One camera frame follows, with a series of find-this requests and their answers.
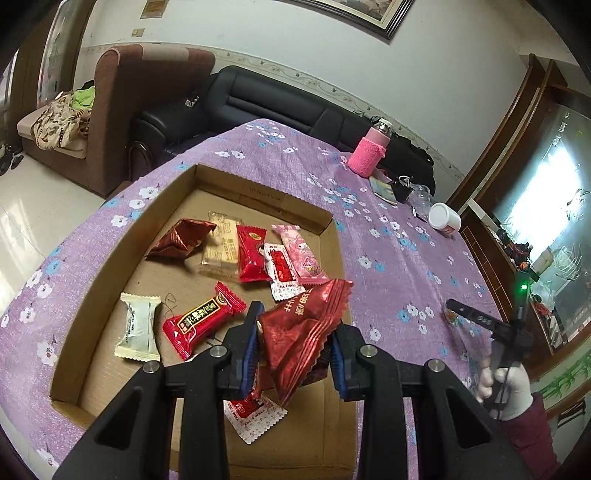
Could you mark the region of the dark red sleeve forearm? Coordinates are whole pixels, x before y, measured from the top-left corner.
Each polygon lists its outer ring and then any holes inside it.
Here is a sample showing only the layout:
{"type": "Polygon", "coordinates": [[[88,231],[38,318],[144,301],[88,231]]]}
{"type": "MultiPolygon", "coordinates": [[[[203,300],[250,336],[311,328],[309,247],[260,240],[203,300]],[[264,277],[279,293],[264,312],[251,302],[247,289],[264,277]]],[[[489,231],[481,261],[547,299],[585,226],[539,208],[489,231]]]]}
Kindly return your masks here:
{"type": "Polygon", "coordinates": [[[524,413],[502,421],[501,425],[533,479],[551,479],[557,473],[561,464],[553,449],[551,429],[539,393],[533,394],[533,402],[524,413]]]}

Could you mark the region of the white gloved right hand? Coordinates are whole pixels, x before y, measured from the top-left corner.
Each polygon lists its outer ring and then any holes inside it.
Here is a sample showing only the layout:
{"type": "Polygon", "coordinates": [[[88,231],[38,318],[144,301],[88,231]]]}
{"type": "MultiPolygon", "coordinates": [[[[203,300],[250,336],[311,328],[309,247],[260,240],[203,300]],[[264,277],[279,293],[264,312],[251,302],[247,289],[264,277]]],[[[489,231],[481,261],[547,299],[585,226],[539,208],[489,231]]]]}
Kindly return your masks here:
{"type": "Polygon", "coordinates": [[[481,404],[491,400],[493,406],[490,414],[497,420],[516,419],[534,401],[526,369],[519,363],[493,370],[491,359],[483,360],[476,399],[481,404]]]}

